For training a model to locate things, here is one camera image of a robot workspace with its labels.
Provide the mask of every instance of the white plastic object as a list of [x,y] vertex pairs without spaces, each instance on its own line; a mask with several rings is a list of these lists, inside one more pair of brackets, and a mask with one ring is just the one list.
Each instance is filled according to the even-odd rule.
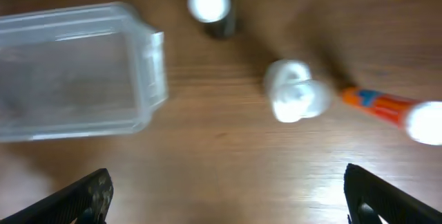
[[187,0],[189,11],[199,22],[212,23],[224,19],[230,11],[230,0]]
[[417,104],[405,117],[405,130],[415,141],[442,145],[442,102]]
[[167,98],[162,44],[124,3],[0,17],[0,141],[143,129]]
[[264,84],[273,114],[280,122],[316,117],[330,104],[328,88],[311,79],[309,67],[303,62],[274,62],[267,69]]

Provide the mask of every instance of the small bottle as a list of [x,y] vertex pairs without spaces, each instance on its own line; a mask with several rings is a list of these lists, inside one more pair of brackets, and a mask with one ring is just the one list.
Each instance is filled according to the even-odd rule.
[[442,102],[426,102],[364,88],[347,88],[345,103],[386,120],[404,130],[411,139],[442,145]]
[[187,0],[192,16],[204,24],[207,34],[226,39],[236,32],[236,13],[233,0]]
[[330,105],[328,88],[311,79],[308,65],[295,60],[280,60],[267,69],[264,87],[275,118],[297,122],[323,113]]

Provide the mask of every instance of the glue tube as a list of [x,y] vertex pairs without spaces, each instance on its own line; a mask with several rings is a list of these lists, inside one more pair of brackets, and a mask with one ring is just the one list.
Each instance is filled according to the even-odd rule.
[[442,102],[426,102],[364,88],[347,88],[343,101],[405,130],[415,141],[442,145]]

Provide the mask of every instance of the white bottle cap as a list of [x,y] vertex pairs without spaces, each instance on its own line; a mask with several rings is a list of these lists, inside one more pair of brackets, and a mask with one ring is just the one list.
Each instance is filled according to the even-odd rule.
[[405,119],[405,130],[417,142],[442,145],[442,102],[415,106]]
[[285,123],[316,117],[330,103],[327,87],[314,80],[283,85],[272,92],[270,99],[275,118]]
[[311,80],[309,67],[298,61],[274,62],[267,70],[265,88],[275,118],[285,123],[316,117],[331,101],[328,88]]
[[224,19],[230,11],[230,4],[230,0],[187,0],[191,14],[202,23]]

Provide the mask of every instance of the table surface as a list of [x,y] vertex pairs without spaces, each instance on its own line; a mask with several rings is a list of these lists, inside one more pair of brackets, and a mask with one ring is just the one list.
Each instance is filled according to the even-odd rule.
[[105,167],[108,223],[346,223],[349,162],[442,210],[441,148],[337,96],[279,123],[261,87],[269,63],[300,59],[331,88],[440,100],[442,0],[236,0],[241,31],[224,41],[186,0],[0,0],[0,14],[110,1],[164,31],[168,101],[135,135],[0,144],[0,218]]

